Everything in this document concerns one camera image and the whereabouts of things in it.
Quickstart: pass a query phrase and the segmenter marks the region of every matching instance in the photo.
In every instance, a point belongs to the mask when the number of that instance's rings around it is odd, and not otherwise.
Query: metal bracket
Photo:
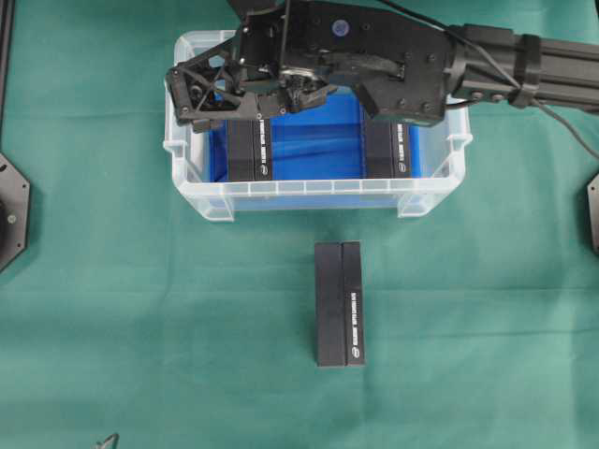
[[[27,246],[29,181],[0,154],[0,271]]]
[[[591,215],[592,249],[599,254],[599,175],[587,186]]]

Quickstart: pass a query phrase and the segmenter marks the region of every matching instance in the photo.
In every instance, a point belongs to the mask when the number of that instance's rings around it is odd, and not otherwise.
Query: black block
[[[270,120],[229,120],[226,159],[230,182],[272,181]]]
[[[374,121],[366,113],[362,123],[366,178],[410,178],[410,127]]]
[[[316,243],[316,342],[319,367],[365,364],[359,242]]]

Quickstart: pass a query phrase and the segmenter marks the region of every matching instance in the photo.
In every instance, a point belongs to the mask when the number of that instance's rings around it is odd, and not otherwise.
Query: black mount
[[[0,125],[3,119],[14,0],[0,0]],[[0,154],[0,271],[27,246],[29,181]]]
[[[599,46],[532,35],[512,30],[466,25],[460,34],[479,44],[522,86],[517,90],[473,49],[462,48],[453,63],[448,90],[457,98],[529,107],[533,99],[556,106],[599,111]]]

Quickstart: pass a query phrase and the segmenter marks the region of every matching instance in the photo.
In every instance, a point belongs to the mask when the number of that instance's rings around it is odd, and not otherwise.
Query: cable
[[[582,148],[584,148],[588,154],[590,154],[591,156],[593,156],[596,159],[599,159],[599,152],[597,152],[596,150],[594,150],[580,135],[580,133],[576,130],[576,128],[567,120],[564,119],[564,117],[562,117],[560,114],[558,114],[555,110],[548,108],[546,105],[544,105],[543,103],[540,103],[538,100],[533,99],[531,101],[531,103],[535,106],[537,106],[539,109],[541,109],[543,112],[545,112],[549,117],[551,117],[552,119],[557,120],[558,122],[560,122],[563,126],[566,127],[566,129],[568,131],[570,131],[570,134],[572,134],[572,136],[577,140],[577,142],[580,144],[580,146],[582,146]]]
[[[396,11],[400,12],[403,15],[412,17],[413,19],[416,19],[418,21],[424,22],[429,26],[432,26],[433,28],[437,28],[441,31],[444,31],[445,33],[447,33],[449,36],[452,36],[454,39],[458,40],[459,42],[461,42],[462,44],[471,47],[472,49],[476,50],[478,52],[478,54],[480,54],[483,59],[485,61],[487,61],[487,63],[493,67],[502,77],[504,77],[504,79],[506,81],[508,81],[515,89],[517,90],[521,90],[522,86],[520,85],[519,82],[517,82],[514,77],[512,77],[509,73],[507,73],[503,67],[501,67],[499,65],[499,63],[497,63],[497,61],[495,61],[495,59],[485,50],[483,49],[480,45],[474,43],[472,40],[467,39],[464,36],[460,36],[459,33],[456,33],[455,31],[453,31],[450,27],[448,27],[447,25],[445,25],[442,22],[439,22],[431,17],[427,17],[423,14],[419,14],[417,12],[412,11],[411,9],[408,9],[407,7],[402,7],[398,4],[396,4],[395,2],[392,2],[391,0],[376,0],[379,3],[382,3],[383,5],[387,5],[388,7],[391,7],[393,9],[395,9]],[[454,103],[453,105],[447,105],[446,107],[448,109],[459,109],[459,108],[466,108],[468,106],[472,106],[472,104],[478,103],[477,101],[474,100],[466,100],[466,101],[462,101],[460,103]],[[590,154],[591,156],[593,156],[595,159],[599,159],[599,152],[597,152],[596,150],[594,150],[585,140],[584,138],[580,135],[580,133],[576,130],[576,128],[570,123],[568,122],[566,119],[564,119],[564,117],[562,117],[560,114],[558,114],[557,112],[555,112],[553,109],[549,108],[548,106],[544,105],[543,103],[539,102],[537,99],[533,98],[533,100],[531,100],[531,104],[534,106],[537,106],[539,109],[541,109],[544,113],[546,113],[549,117],[551,117],[552,119],[558,121],[559,123],[561,123],[563,126],[565,126],[565,128],[570,132],[570,134],[572,134],[572,136],[574,137],[574,139],[580,144],[580,146],[582,148],[585,149],[585,151]]]
[[[477,105],[478,103],[480,103],[480,100],[465,100],[465,101],[460,101],[459,103],[447,103],[446,109],[452,110],[452,109],[469,108],[470,106]]]

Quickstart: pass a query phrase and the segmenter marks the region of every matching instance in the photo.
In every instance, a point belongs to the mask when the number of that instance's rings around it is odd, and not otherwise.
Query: clear plastic bin
[[[196,31],[175,45],[175,64],[219,44],[233,31]],[[463,181],[464,148],[472,141],[468,110],[447,113],[432,128],[419,130],[421,177],[391,180],[206,182],[208,133],[178,126],[166,93],[165,150],[172,157],[177,190],[204,218],[232,222],[239,210],[397,209],[398,217],[429,213]]]

